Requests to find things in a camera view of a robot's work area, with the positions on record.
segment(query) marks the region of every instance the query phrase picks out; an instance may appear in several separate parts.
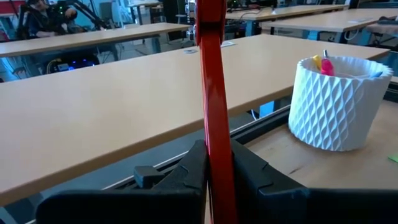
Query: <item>white 3d-printed vase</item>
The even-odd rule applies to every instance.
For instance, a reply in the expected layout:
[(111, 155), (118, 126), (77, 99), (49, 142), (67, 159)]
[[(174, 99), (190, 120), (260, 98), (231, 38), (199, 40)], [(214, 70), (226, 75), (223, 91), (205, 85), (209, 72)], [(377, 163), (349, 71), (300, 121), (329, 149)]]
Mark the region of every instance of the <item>white 3d-printed vase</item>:
[[(334, 77), (318, 73), (312, 58), (297, 65), (289, 128), (320, 149), (349, 151), (364, 146), (393, 71), (380, 63), (330, 57)], [(382, 72), (379, 78), (370, 78)]]

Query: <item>table leg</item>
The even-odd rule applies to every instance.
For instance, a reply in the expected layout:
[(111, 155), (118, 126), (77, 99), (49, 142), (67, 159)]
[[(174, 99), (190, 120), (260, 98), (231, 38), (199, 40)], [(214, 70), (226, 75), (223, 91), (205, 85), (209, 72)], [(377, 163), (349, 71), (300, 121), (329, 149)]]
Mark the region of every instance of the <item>table leg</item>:
[(138, 23), (142, 25), (142, 16), (141, 16), (141, 9), (137, 6), (137, 14), (138, 14)]
[(396, 66), (394, 66), (395, 65), (394, 62), (397, 60), (397, 58), (398, 58), (398, 52), (394, 53), (389, 52), (386, 60), (386, 65), (395, 70)]
[(310, 34), (310, 31), (308, 31), (308, 30), (303, 30), (302, 38), (303, 38), (303, 39), (308, 39), (309, 34)]
[(369, 41), (371, 40), (372, 33), (367, 31), (366, 29), (363, 29), (361, 32), (361, 39), (359, 40), (358, 45), (360, 46), (366, 46), (368, 45)]
[(152, 50), (153, 53), (161, 53), (162, 49), (160, 48), (160, 42), (159, 42), (159, 38), (158, 37), (153, 37), (151, 38), (152, 40)]
[(275, 100), (274, 111), (277, 111), (277, 110), (281, 109), (282, 107), (290, 105), (291, 103), (292, 103), (292, 96), (285, 96), (279, 100)]
[(254, 35), (255, 25), (254, 21), (246, 21), (246, 37)]
[(42, 200), (42, 194), (38, 193), (6, 205), (4, 208), (18, 224), (25, 224), (35, 218), (36, 207)]
[(134, 14), (134, 7), (130, 7), (132, 23), (136, 24), (136, 15)]
[(261, 105), (259, 118), (263, 118), (263, 117), (269, 115), (270, 113), (274, 112), (274, 103), (275, 103), (275, 101), (272, 101), (272, 102), (266, 103), (264, 105)]
[(319, 40), (319, 31), (317, 30), (310, 30), (307, 31), (308, 35), (307, 35), (307, 39), (308, 40)]
[(113, 56), (113, 60), (115, 62), (120, 60), (119, 55), (118, 55), (118, 49), (116, 48), (116, 44), (112, 44), (111, 45), (111, 53), (112, 53), (112, 56)]
[(39, 69), (37, 68), (36, 64), (33, 62), (31, 56), (22, 56), (21, 57), (22, 64), (25, 67), (26, 77), (36, 77), (41, 75)]
[(338, 32), (335, 37), (335, 42), (340, 44), (347, 44), (346, 36), (349, 37), (349, 31)]

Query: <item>black machine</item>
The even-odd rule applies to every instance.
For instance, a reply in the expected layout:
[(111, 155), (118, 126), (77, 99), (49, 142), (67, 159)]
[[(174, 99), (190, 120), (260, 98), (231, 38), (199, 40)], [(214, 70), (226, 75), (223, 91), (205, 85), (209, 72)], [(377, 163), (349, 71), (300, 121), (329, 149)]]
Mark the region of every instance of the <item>black machine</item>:
[[(239, 223), (396, 223), (398, 190), (311, 189), (232, 141)], [(37, 224), (203, 224), (208, 180), (204, 141), (168, 167), (136, 167), (112, 190), (72, 190), (44, 200)]]
[(33, 7), (30, 7), (28, 4), (21, 5), (19, 8), (17, 38), (19, 40), (37, 38), (29, 34), (29, 27), (28, 27), (29, 23), (28, 22), (24, 23), (25, 16), (27, 16), (26, 21), (31, 19), (31, 17), (34, 17), (39, 22), (39, 24), (42, 27), (44, 27), (46, 30), (56, 32), (60, 35), (86, 32), (87, 30), (82, 27), (80, 29), (76, 28), (72, 29), (68, 27), (67, 30), (65, 30), (62, 27), (63, 24), (68, 24), (70, 22), (69, 19), (66, 16), (64, 16), (64, 13), (67, 10), (68, 6), (73, 6), (77, 11), (84, 14), (94, 24), (95, 30), (100, 30), (101, 28), (103, 29), (110, 28), (110, 26), (107, 23), (101, 20), (94, 12), (90, 10), (89, 7), (84, 5), (82, 2), (77, 0), (66, 0), (66, 1), (59, 0), (56, 5), (52, 5), (49, 7), (49, 10), (56, 12), (55, 14), (58, 14), (58, 17), (52, 20), (48, 20), (43, 15), (41, 15), (41, 13), (38, 10), (34, 9)]
[[(19, 40), (35, 39), (34, 35), (29, 33), (29, 19), (36, 19), (39, 24), (49, 30), (50, 32), (56, 32), (59, 35), (76, 34), (81, 32), (88, 32), (89, 30), (80, 26), (68, 26), (71, 21), (65, 16), (65, 11), (68, 7), (73, 6), (78, 12), (84, 14), (93, 24), (94, 30), (109, 29), (111, 26), (105, 21), (101, 20), (89, 7), (84, 5), (82, 2), (77, 0), (59, 0), (55, 5), (51, 5), (49, 10), (53, 11), (54, 15), (58, 15), (54, 19), (47, 19), (38, 10), (30, 7), (28, 4), (21, 5), (19, 8), (19, 25), (17, 28), (17, 38)], [(62, 55), (59, 58), (45, 62), (43, 67), (43, 73), (55, 73), (62, 72), (65, 70), (73, 70), (76, 68), (95, 66), (100, 64), (95, 53), (96, 48), (85, 49), (75, 52), (70, 52)]]
[(260, 7), (277, 7), (278, 0), (246, 0), (246, 5), (257, 5)]
[(275, 8), (277, 5), (277, 0), (229, 0), (227, 1), (227, 12), (261, 9), (264, 7)]

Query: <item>red handle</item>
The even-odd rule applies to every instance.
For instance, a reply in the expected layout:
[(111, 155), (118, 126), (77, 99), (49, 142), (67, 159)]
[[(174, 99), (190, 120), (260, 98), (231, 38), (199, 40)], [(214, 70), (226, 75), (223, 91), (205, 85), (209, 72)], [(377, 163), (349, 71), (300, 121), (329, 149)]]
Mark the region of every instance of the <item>red handle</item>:
[(225, 14), (225, 0), (198, 0), (197, 2), (197, 44), (201, 54), (213, 223), (237, 224), (233, 156), (221, 58)]

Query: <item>desk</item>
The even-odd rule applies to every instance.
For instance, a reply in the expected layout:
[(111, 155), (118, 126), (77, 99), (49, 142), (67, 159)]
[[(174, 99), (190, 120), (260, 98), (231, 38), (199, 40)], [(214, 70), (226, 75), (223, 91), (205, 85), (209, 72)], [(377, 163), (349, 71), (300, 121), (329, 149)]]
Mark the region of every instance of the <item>desk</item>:
[[(222, 49), (230, 116), (291, 94), (297, 62), (323, 49), (388, 53), (273, 35), (234, 42)], [(202, 128), (200, 70), (199, 54), (174, 50), (3, 83), (0, 206)], [(159, 108), (167, 119), (151, 114)]]
[[(15, 42), (0, 43), (0, 57), (16, 57), (22, 55), (32, 55), (48, 51), (64, 49), (71, 50), (80, 47), (95, 47), (100, 44), (114, 44), (129, 40), (152, 38), (152, 48), (154, 53), (159, 53), (160, 43), (157, 38), (159, 34), (179, 30), (187, 30), (188, 25), (157, 23), (139, 26), (133, 29), (111, 29), (81, 34), (70, 34), (58, 37), (47, 37), (41, 39), (21, 40)], [(113, 55), (118, 60), (116, 48), (113, 46)], [(40, 75), (39, 70), (29, 57), (24, 57), (26, 70), (31, 76)]]
[(295, 138), (287, 125), (246, 146), (281, 173), (306, 187), (398, 189), (398, 104), (383, 101), (365, 147), (350, 152), (315, 149)]
[(264, 8), (261, 10), (238, 11), (227, 13), (227, 19), (237, 19), (246, 21), (246, 36), (254, 35), (255, 27), (259, 22), (274, 21), (292, 16), (303, 16), (305, 14), (313, 14), (317, 12), (326, 12), (333, 10), (342, 10), (346, 5), (316, 5), (316, 6), (292, 6), (275, 9), (272, 12), (271, 8)]
[[(263, 25), (277, 28), (309, 30), (307, 38), (312, 40), (319, 40), (319, 33), (321, 31), (337, 32), (338, 36), (335, 39), (336, 42), (346, 43), (347, 40), (345, 39), (345, 35), (348, 35), (350, 31), (362, 29), (373, 24), (382, 16), (395, 17), (397, 15), (397, 9), (350, 9), (340, 12), (269, 22)], [(370, 33), (362, 38), (363, 40), (361, 40), (359, 44), (368, 44)]]
[(142, 16), (141, 16), (141, 10), (140, 7), (144, 6), (146, 7), (155, 7), (155, 6), (159, 6), (163, 3), (159, 2), (159, 1), (145, 1), (145, 0), (140, 0), (140, 1), (133, 1), (132, 4), (129, 4), (128, 7), (130, 8), (130, 12), (131, 12), (131, 18), (132, 18), (132, 22), (136, 23), (136, 15), (134, 14), (134, 8), (137, 9), (137, 15), (138, 15), (138, 23), (140, 25), (142, 25)]

